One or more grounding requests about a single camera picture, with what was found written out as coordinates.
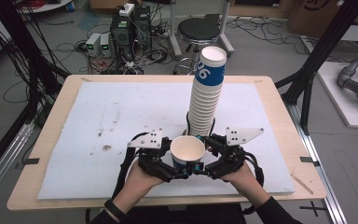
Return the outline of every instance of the black vertical post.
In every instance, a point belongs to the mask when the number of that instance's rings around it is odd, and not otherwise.
[[[277,88],[292,83],[286,93],[282,95],[285,102],[295,105],[298,97],[305,91],[301,109],[301,127],[304,133],[309,134],[308,118],[310,112],[310,97],[312,82],[319,68],[333,51],[342,36],[348,31],[358,16],[358,0],[346,0],[327,30],[322,35],[315,49],[312,51],[304,65],[290,77],[275,83]]]

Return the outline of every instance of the stool leg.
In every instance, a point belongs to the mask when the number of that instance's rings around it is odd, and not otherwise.
[[[199,46],[196,45],[193,51],[193,62],[191,62],[191,69],[193,70],[193,74],[196,73],[199,60],[200,60],[200,49]]]

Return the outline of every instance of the stool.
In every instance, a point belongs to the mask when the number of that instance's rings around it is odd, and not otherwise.
[[[192,58],[182,59],[174,68],[173,74],[179,75],[178,68],[189,69],[190,75],[197,70],[197,63],[200,59],[200,49],[201,45],[208,45],[214,43],[220,35],[220,30],[217,27],[217,24],[213,22],[200,18],[191,18],[185,21],[181,21],[178,25],[177,33],[179,38],[188,43],[186,52],[189,52],[191,46],[194,45]],[[190,66],[182,65],[184,61],[191,60]]]

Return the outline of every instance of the white mat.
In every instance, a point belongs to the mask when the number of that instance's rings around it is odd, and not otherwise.
[[[116,185],[127,143],[137,133],[163,129],[173,139],[186,129],[191,84],[85,82],[54,148],[38,199],[109,198]],[[265,132],[244,145],[265,172],[268,192],[294,192],[255,85],[225,84],[216,112],[214,133],[226,127],[263,127]],[[206,153],[206,164],[216,158]],[[172,164],[171,154],[165,162]],[[192,175],[173,180],[147,195],[237,194],[221,180]]]
[[[347,65],[347,63],[324,63],[319,69],[319,78],[345,124],[351,128],[358,128],[358,98],[353,91],[340,88],[337,84],[339,72]],[[351,79],[358,82],[358,67]]]

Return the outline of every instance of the black stool seat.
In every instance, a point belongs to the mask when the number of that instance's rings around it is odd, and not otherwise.
[[[178,34],[191,44],[210,44],[217,39],[220,30],[209,20],[192,18],[179,23]]]

